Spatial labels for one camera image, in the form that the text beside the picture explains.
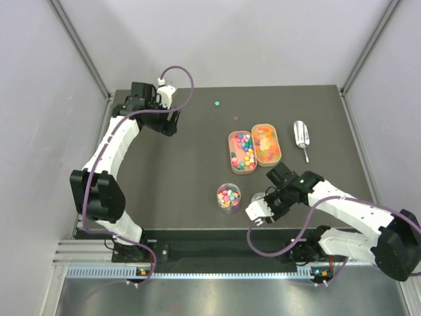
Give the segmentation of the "silver jar lid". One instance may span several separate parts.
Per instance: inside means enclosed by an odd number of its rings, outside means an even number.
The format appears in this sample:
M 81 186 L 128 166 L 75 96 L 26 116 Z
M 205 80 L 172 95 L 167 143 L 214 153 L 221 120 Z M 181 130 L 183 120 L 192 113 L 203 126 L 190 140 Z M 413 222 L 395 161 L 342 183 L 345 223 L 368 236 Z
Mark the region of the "silver jar lid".
M 251 203 L 254 203 L 256 201 L 263 200 L 265 198 L 266 194 L 264 192 L 259 192 L 253 195 L 251 198 Z

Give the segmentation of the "metal candy scoop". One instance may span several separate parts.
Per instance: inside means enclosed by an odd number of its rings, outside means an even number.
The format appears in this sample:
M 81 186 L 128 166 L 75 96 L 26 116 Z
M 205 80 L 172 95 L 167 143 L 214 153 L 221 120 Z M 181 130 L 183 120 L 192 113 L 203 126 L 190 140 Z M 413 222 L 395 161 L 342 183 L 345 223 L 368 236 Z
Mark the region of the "metal candy scoop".
M 293 123 L 293 132 L 297 147 L 301 148 L 304 151 L 305 161 L 306 163 L 309 163 L 309 155 L 307 153 L 307 148 L 310 145 L 310 137 L 306 124 L 301 120 L 295 121 Z

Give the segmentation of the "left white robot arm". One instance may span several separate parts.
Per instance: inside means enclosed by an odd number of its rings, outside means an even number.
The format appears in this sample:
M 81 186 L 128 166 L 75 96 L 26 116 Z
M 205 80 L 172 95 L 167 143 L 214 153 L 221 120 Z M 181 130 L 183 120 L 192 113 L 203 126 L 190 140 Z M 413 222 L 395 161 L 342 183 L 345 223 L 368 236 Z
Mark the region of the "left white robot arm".
M 177 131 L 179 111 L 172 107 L 177 89 L 165 84 L 156 86 L 132 83 L 131 92 L 113 110 L 109 127 L 93 157 L 80 170 L 72 171 L 70 185 L 82 227 L 88 221 L 105 228 L 115 242 L 126 246 L 126 253 L 135 261 L 144 260 L 149 245 L 143 229 L 126 211 L 126 198 L 116 178 L 131 143 L 142 128 L 172 136 Z

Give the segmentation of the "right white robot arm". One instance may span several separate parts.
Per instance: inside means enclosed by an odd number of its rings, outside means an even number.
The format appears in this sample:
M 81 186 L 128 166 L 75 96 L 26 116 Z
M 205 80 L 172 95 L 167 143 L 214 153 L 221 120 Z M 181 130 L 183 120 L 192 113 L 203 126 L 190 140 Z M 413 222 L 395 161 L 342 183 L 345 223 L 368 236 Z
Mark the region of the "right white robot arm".
M 402 209 L 398 212 L 359 200 L 318 174 L 302 175 L 280 163 L 267 172 L 275 190 L 265 199 L 268 223 L 286 215 L 296 204 L 323 211 L 353 228 L 348 232 L 326 225 L 311 230 L 304 242 L 291 250 L 294 260 L 320 261 L 339 255 L 371 263 L 401 282 L 414 275 L 420 263 L 420 223 Z

